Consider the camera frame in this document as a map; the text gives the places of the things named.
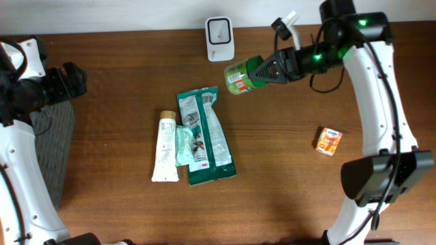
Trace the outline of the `green lid seasoning jar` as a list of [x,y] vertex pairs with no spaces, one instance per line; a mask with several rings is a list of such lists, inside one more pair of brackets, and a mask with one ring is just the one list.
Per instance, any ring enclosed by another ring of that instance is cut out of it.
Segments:
[[261,65],[263,61],[261,56],[255,56],[226,67],[224,78],[228,90],[234,95],[240,95],[266,86],[267,82],[253,80],[249,77],[249,73]]

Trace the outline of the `orange Kleenex tissue pack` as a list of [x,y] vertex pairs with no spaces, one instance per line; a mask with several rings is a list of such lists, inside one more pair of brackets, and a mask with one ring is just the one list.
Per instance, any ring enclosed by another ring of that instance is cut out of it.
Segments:
[[333,156],[337,150],[337,146],[342,138],[342,133],[328,127],[321,130],[320,136],[315,145],[315,150]]

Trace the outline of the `green white package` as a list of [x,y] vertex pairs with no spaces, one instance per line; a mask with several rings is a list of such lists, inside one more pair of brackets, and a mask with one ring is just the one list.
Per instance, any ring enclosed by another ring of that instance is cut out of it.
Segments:
[[192,186],[237,175],[227,138],[214,111],[218,92],[214,86],[176,95],[181,122],[193,134],[190,148],[195,162],[188,167]]

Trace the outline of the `light green small pouch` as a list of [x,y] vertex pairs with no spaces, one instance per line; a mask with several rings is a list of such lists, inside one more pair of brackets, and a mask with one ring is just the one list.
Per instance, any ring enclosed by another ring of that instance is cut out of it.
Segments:
[[176,166],[190,165],[195,162],[191,144],[193,133],[190,128],[177,125],[175,131]]

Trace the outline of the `white tube beige cap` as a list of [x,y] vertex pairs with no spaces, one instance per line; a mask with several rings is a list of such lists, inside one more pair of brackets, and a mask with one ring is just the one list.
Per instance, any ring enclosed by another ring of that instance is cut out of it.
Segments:
[[160,114],[153,182],[178,182],[176,169],[175,129],[176,113],[164,110]]

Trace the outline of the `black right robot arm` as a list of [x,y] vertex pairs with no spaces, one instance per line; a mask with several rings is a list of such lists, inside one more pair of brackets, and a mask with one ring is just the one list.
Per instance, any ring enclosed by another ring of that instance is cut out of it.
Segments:
[[319,10],[322,24],[309,46],[300,43],[295,12],[276,19],[275,39],[292,38],[294,46],[275,49],[249,78],[285,84],[338,65],[347,71],[360,114],[363,157],[341,167],[345,199],[321,242],[364,244],[368,233],[378,228],[381,213],[423,178],[434,158],[419,149],[403,111],[387,15],[359,13],[351,0],[327,0]]

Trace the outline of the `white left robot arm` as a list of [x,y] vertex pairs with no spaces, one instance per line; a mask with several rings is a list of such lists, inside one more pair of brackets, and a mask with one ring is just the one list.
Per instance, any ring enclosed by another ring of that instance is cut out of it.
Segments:
[[35,149],[31,113],[84,95],[87,74],[73,62],[49,69],[37,37],[1,38],[1,227],[4,244],[99,244],[72,237],[52,204]]

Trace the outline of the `white barcode scanner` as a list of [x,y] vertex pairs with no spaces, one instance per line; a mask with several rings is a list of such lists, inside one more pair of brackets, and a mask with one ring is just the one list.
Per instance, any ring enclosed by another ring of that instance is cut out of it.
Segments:
[[206,47],[211,62],[230,61],[235,55],[232,21],[225,16],[206,19]]

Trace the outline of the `grey plastic mesh basket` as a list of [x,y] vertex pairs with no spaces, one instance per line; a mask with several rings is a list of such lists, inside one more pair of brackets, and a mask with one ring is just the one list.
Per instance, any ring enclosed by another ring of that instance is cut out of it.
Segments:
[[53,206],[61,206],[75,114],[70,102],[31,113],[38,164]]

